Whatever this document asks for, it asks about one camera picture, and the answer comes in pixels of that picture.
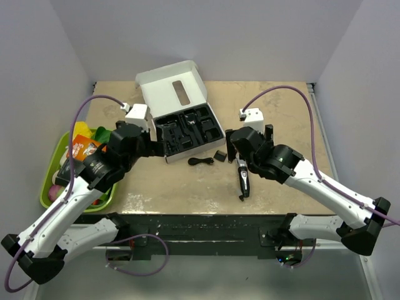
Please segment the white cardboard box lid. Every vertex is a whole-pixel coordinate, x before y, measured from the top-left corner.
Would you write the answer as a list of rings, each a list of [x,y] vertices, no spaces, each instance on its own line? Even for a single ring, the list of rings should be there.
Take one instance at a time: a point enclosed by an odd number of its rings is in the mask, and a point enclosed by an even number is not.
[[[136,75],[135,82],[149,108],[153,126],[154,119],[158,117],[209,104],[198,66],[191,60],[141,72]]]

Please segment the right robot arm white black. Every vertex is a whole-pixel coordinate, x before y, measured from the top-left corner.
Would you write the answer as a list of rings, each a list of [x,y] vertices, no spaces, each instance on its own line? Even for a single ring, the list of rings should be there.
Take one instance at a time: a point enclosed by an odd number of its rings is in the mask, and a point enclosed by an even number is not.
[[[289,213],[269,232],[280,245],[291,246],[305,239],[342,243],[354,253],[370,256],[384,225],[391,203],[360,195],[334,179],[315,171],[310,161],[291,147],[273,143],[273,127],[261,134],[251,127],[226,132],[229,152],[237,154],[249,172],[307,194],[334,214],[307,216]]]

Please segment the black silver hair clipper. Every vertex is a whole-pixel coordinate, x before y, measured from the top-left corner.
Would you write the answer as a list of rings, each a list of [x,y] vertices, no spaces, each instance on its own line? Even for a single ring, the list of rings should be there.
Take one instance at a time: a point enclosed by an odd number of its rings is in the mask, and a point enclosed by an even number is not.
[[[244,198],[250,196],[250,183],[249,183],[249,172],[248,165],[245,160],[243,160],[240,155],[236,155],[237,171],[239,176],[239,185],[241,189],[241,194]]]

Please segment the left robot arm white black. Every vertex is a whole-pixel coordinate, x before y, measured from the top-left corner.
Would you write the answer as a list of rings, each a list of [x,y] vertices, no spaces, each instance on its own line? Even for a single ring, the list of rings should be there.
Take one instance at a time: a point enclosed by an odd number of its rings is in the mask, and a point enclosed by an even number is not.
[[[66,234],[66,230],[139,158],[163,155],[163,144],[152,141],[149,130],[120,121],[107,143],[98,146],[79,166],[71,167],[69,184],[45,213],[20,234],[2,239],[2,246],[13,256],[12,263],[18,264],[32,282],[44,284],[55,278],[66,262],[93,247],[125,244],[131,228],[116,213],[75,236]]]

